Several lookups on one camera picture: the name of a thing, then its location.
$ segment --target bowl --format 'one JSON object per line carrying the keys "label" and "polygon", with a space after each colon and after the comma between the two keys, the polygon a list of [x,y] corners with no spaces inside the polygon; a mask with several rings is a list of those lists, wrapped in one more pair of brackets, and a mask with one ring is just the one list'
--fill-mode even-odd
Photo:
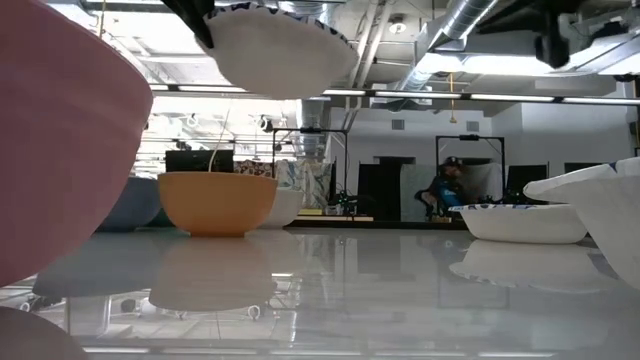
{"label": "bowl", "polygon": [[291,224],[302,209],[302,191],[277,189],[271,212],[267,220],[260,225],[266,229],[280,229]]}
{"label": "bowl", "polygon": [[529,183],[532,199],[567,202],[618,275],[640,289],[640,158]]}
{"label": "bowl", "polygon": [[129,177],[116,205],[97,231],[133,231],[153,220],[160,207],[157,180]]}
{"label": "bowl", "polygon": [[578,245],[515,244],[476,240],[462,262],[449,269],[466,279],[503,287],[587,294],[611,289],[617,280],[601,274]]}
{"label": "bowl", "polygon": [[262,305],[275,284],[264,253],[244,239],[190,238],[163,259],[149,301],[175,311],[225,311]]}
{"label": "bowl", "polygon": [[262,176],[172,172],[158,176],[160,199],[178,228],[197,237],[242,237],[269,215],[277,182]]}
{"label": "bowl", "polygon": [[482,240],[573,244],[587,235],[571,205],[467,205],[459,212],[473,236]]}
{"label": "bowl", "polygon": [[80,246],[109,214],[153,96],[116,50],[42,1],[12,1],[0,34],[3,286]]}

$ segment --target white bowl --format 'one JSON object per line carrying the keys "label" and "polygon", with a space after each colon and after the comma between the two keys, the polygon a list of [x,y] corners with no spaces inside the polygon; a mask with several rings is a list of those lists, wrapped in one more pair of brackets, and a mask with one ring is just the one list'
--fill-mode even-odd
{"label": "white bowl", "polygon": [[587,229],[571,205],[467,205],[459,212],[478,239],[534,243],[573,244]]}
{"label": "white bowl", "polygon": [[469,280],[504,287],[531,287],[586,294],[614,287],[589,254],[599,250],[577,245],[508,244],[474,241],[462,262],[449,269]]}
{"label": "white bowl", "polygon": [[277,189],[269,217],[260,226],[265,229],[279,229],[291,224],[302,209],[302,191]]}
{"label": "white bowl", "polygon": [[611,267],[640,289],[640,158],[532,182],[524,191],[573,205]]}

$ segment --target metal frame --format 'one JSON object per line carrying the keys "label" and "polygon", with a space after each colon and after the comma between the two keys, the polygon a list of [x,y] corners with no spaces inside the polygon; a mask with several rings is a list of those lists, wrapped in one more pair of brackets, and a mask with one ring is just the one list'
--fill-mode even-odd
{"label": "metal frame", "polygon": [[507,193],[507,173],[505,170],[505,150],[504,150],[504,137],[502,136],[479,136],[479,135],[460,135],[460,136],[452,136],[452,135],[439,135],[436,136],[436,166],[440,166],[440,140],[441,139],[457,139],[460,141],[480,141],[486,140],[498,140],[500,141],[500,161],[502,165],[502,197]]}
{"label": "metal frame", "polygon": [[348,135],[348,131],[346,130],[333,130],[333,129],[315,129],[315,128],[274,128],[272,135],[273,135],[273,142],[272,142],[272,146],[271,146],[271,151],[272,151],[272,155],[271,155],[271,177],[275,179],[276,177],[276,134],[279,131],[290,131],[290,132],[299,132],[300,134],[319,134],[319,133],[341,133],[344,135],[344,184],[342,185],[345,189],[347,188],[347,164],[349,163],[349,135]]}

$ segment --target man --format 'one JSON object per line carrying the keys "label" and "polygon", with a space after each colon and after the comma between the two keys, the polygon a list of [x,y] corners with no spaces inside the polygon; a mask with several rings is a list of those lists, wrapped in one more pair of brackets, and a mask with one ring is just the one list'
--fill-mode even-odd
{"label": "man", "polygon": [[439,215],[446,215],[452,206],[467,203],[466,196],[458,178],[462,175],[462,162],[456,157],[448,157],[438,166],[438,174],[426,190],[416,193],[416,200],[427,207],[427,217],[431,217],[433,210]]}

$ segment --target black screen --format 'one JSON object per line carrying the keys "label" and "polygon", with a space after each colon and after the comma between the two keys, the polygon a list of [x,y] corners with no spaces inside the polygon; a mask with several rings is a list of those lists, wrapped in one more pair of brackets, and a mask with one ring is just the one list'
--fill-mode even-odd
{"label": "black screen", "polygon": [[[213,150],[183,151],[172,150],[166,152],[165,170],[176,171],[209,171],[209,160]],[[233,150],[218,150],[213,160],[212,172],[233,172]]]}

